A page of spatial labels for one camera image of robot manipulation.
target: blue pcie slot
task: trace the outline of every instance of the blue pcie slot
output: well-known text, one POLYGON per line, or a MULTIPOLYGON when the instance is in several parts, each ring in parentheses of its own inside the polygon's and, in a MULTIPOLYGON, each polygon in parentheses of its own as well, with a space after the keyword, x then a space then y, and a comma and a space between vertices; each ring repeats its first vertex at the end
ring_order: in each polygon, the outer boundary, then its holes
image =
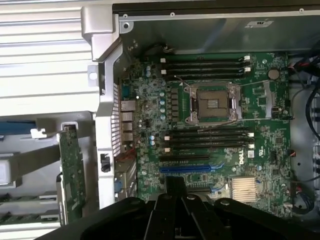
POLYGON ((218 166, 210 164, 190 165, 190 166, 161 166, 159 168, 162 174, 185 174, 185 173, 210 173, 222 168, 224 163, 218 166))

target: heatsink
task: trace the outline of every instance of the heatsink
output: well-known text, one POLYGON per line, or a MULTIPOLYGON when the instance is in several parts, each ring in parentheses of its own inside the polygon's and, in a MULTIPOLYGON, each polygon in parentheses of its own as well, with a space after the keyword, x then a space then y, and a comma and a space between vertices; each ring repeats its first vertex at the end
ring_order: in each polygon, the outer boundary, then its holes
POLYGON ((258 200, 257 179, 254 176, 232 178, 232 199, 241 203, 252 203, 258 200))

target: mounting hole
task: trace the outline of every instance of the mounting hole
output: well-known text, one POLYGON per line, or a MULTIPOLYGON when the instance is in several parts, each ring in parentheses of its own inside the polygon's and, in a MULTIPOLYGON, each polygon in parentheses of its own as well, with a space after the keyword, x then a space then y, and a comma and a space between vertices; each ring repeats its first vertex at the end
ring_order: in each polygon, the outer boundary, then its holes
POLYGON ((129 26, 130 26, 129 23, 127 23, 127 22, 125 22, 125 23, 123 24, 123 28, 124 28, 124 29, 128 29, 129 26))

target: cpu socket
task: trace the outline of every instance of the cpu socket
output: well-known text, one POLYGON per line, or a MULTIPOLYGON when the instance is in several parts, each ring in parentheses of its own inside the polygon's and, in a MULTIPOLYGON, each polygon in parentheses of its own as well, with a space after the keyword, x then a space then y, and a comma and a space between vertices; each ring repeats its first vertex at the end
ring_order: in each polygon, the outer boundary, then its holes
POLYGON ((218 125, 242 118, 240 86, 233 83, 197 83, 184 88, 190 95, 192 125, 218 125))

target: green circuit board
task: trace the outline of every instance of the green circuit board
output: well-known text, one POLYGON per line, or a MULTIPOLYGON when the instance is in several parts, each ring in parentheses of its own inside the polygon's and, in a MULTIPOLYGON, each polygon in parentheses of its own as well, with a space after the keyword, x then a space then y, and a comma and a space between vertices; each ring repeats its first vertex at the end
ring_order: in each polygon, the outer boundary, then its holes
MULTIPOLYGON (((237 177, 252 177, 255 181, 256 200, 247 204, 279 217, 289 217, 292 202, 290 193, 290 99, 287 78, 287 56, 276 53, 236 53, 204 55, 152 56, 137 61, 130 73, 121 79, 122 100, 136 99, 133 136, 137 151, 138 195, 144 200, 164 191, 164 177, 182 176, 190 190, 214 189, 207 197, 214 202, 218 198, 233 197, 233 180, 237 177), (168 71, 163 72, 165 59, 171 62, 185 62, 241 59, 249 56, 250 69, 241 77, 232 79, 170 79, 168 71), (269 71, 277 70, 279 76, 270 80, 269 71), (188 123, 193 109, 191 91, 185 88, 199 85, 198 91, 225 92, 228 84, 234 84, 240 91, 238 106, 241 119, 222 125, 221 131, 245 129, 250 143, 241 146, 200 147, 182 142, 182 148, 168 147, 165 138, 174 131, 194 128, 206 129, 203 123, 222 123, 227 116, 208 117, 202 112, 199 124, 188 123), (165 156, 209 156, 198 161, 160 161, 165 156), (211 172, 161 173, 161 167, 170 166, 214 166, 211 172)), ((212 99, 215 106, 218 100, 212 99)))
POLYGON ((62 194, 65 195, 67 222, 71 223, 82 217, 82 209, 86 204, 84 162, 74 125, 64 127, 59 144, 64 189, 62 194))

